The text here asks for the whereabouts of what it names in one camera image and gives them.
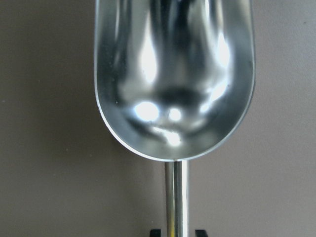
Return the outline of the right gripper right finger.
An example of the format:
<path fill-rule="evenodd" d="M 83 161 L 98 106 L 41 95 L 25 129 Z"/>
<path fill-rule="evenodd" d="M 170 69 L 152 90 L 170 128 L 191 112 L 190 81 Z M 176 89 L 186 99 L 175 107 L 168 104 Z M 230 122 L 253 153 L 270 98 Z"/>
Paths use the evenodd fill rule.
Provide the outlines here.
<path fill-rule="evenodd" d="M 206 237 L 206 230 L 195 230 L 195 237 Z"/>

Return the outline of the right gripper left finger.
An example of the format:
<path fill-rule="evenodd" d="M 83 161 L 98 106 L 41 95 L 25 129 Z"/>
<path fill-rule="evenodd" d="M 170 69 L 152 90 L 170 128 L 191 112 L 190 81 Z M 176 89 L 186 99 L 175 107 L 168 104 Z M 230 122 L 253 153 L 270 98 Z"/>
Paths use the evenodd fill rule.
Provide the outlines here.
<path fill-rule="evenodd" d="M 151 229 L 150 237 L 161 237 L 161 229 Z"/>

